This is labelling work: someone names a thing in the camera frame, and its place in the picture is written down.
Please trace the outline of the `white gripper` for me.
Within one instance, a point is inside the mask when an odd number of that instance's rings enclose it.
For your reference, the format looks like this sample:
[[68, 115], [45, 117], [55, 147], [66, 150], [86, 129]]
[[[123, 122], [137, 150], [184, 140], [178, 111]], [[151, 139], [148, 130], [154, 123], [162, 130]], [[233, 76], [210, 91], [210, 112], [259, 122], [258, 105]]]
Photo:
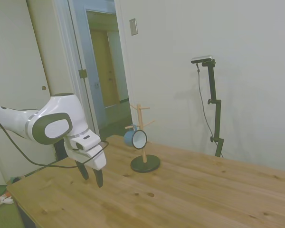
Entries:
[[96, 183], [99, 188], [103, 186], [102, 168], [106, 165], [104, 147], [100, 140], [88, 142], [75, 140], [66, 141], [66, 153], [68, 157], [76, 161], [76, 165], [85, 180], [89, 179], [88, 171], [85, 165], [93, 168]]

